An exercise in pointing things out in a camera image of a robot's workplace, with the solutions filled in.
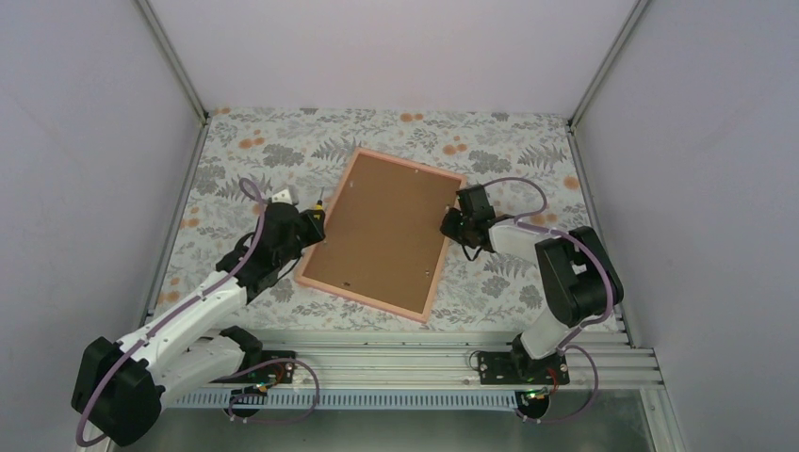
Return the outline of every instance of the floral tablecloth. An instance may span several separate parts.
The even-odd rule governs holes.
[[[549,208],[530,220],[568,230],[588,224],[564,120],[538,114],[364,109],[223,108],[215,112],[171,254],[156,312],[168,309],[251,231],[257,207],[238,190],[241,176],[265,194],[294,186],[300,208],[324,187],[334,193],[356,146],[452,170],[482,183],[531,178]],[[522,184],[488,188],[496,209],[535,210],[541,200]],[[362,331],[519,331],[543,308],[537,265],[512,255],[466,261],[449,247],[427,324],[297,285],[286,277],[220,326]],[[611,318],[594,327],[616,331]]]

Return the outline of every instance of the white robotic arm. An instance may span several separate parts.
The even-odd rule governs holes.
[[[530,182],[519,178],[499,181],[503,180]],[[532,381],[542,370],[560,367],[563,362],[557,355],[563,354],[565,345],[586,324],[601,322],[610,315],[612,306],[624,296],[622,284],[590,227],[565,233],[509,215],[497,217],[482,185],[468,186],[457,194],[460,209],[451,208],[445,215],[441,225],[444,235],[461,244],[464,252],[466,247],[476,248],[538,263],[546,307],[514,339],[510,353],[518,380]]]
[[[263,204],[260,196],[254,198]],[[79,445],[95,444],[83,440],[87,420],[115,443],[131,444],[177,398],[257,363],[261,343],[239,327],[196,341],[276,284],[285,275],[281,269],[299,259],[302,249],[324,239],[321,206],[299,212],[293,200],[288,190],[272,196],[256,232],[239,239],[216,271],[166,313],[115,343],[100,337],[86,348],[72,399],[82,413]]]

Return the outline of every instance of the white wall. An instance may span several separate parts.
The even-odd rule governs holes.
[[[83,348],[139,319],[199,125],[131,2],[0,9],[0,449],[72,450]]]
[[[152,0],[207,107],[571,116],[635,0]]]
[[[694,451],[795,450],[799,3],[653,2],[579,144]]]

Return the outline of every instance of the brown cork board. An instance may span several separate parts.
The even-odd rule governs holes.
[[[356,148],[297,283],[426,322],[449,240],[439,232],[465,176]]]

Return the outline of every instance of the white cable tray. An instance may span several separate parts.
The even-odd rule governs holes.
[[[184,395],[170,408],[227,408],[230,389],[203,388]],[[303,410],[313,390],[271,389],[265,396],[240,400],[234,408]],[[509,412],[516,408],[513,391],[363,391],[321,390],[317,410],[479,410]]]

